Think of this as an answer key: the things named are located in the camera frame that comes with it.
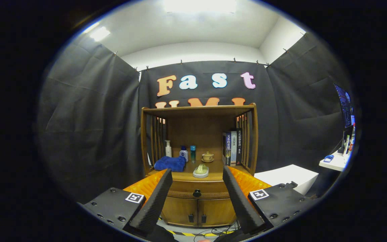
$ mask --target floor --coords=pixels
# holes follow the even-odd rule
[[[238,221],[235,221],[231,227],[214,227],[214,228],[189,228],[166,224],[161,218],[157,225],[164,227],[174,235],[174,239],[179,242],[198,242],[202,239],[214,241],[220,235],[232,233],[239,227]]]

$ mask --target wooden shelf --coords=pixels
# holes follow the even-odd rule
[[[178,157],[181,146],[186,146],[188,152],[184,171],[172,172],[173,182],[161,213],[166,223],[188,227],[213,227],[234,222],[235,211],[222,178],[222,133],[236,128],[241,128],[243,132],[243,152],[241,165],[234,168],[253,175],[258,153],[258,116],[255,103],[244,106],[162,109],[143,107],[141,152],[145,175],[150,176],[158,172],[154,165],[165,156],[164,140],[171,141],[173,157]],[[190,159],[191,145],[196,146],[195,163]],[[213,162],[201,161],[202,154],[207,151],[214,154]],[[194,169],[200,164],[209,168],[206,178],[193,176]],[[200,216],[207,217],[205,223]]]
[[[192,175],[194,169],[198,167],[200,164],[204,164],[209,168],[209,176],[206,178],[196,178]],[[244,167],[241,165],[234,166],[233,168],[241,170],[243,172],[249,173]],[[151,176],[155,173],[159,172],[159,170],[153,170],[147,174],[147,176]],[[222,161],[213,161],[210,163],[205,163],[202,161],[197,161],[195,164],[192,162],[187,162],[186,167],[183,172],[172,172],[172,180],[173,181],[193,181],[193,182],[209,182],[209,181],[222,181],[222,172],[223,172],[223,162]]]
[[[240,116],[252,111],[253,105],[244,106],[202,106],[202,107],[176,107],[163,109],[144,109],[144,113],[160,118],[176,117],[207,117],[207,116]]]

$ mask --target computer monitor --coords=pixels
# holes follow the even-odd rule
[[[344,120],[344,128],[350,127],[355,122],[355,116],[350,96],[344,89],[339,87],[337,84],[334,84],[334,86],[337,90],[338,97],[340,98],[341,112],[343,113]]]

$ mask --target teal water bottle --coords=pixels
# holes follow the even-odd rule
[[[195,163],[195,158],[197,157],[197,147],[190,146],[190,160],[192,163]]]

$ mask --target cabinet knob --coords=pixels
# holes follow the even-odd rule
[[[200,197],[201,196],[201,191],[197,189],[197,190],[195,190],[193,192],[193,195],[194,195],[194,197]]]

